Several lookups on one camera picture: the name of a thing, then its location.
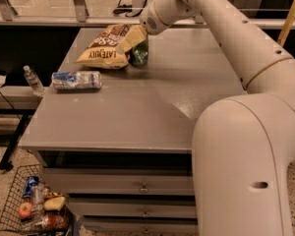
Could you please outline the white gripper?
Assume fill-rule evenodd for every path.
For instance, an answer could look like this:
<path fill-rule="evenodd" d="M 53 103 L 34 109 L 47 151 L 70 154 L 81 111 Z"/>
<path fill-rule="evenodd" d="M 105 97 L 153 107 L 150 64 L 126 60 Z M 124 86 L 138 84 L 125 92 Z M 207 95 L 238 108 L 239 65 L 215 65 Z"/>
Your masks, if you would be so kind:
<path fill-rule="evenodd" d="M 133 25 L 125 37 L 116 46 L 119 54 L 126 53 L 147 39 L 148 34 L 157 35 L 169 28 L 162 18 L 162 3 L 158 0 L 150 2 L 141 12 L 140 24 Z"/>

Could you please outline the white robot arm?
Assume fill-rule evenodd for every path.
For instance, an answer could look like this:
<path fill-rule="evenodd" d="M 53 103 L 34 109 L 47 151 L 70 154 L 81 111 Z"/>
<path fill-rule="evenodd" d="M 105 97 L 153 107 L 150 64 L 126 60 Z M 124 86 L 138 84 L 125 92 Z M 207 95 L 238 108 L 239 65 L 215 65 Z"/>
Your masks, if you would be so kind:
<path fill-rule="evenodd" d="M 295 160 L 295 58 L 227 0 L 153 0 L 159 34 L 201 15 L 245 94 L 210 105 L 192 138 L 200 236 L 293 236 L 287 169 Z"/>

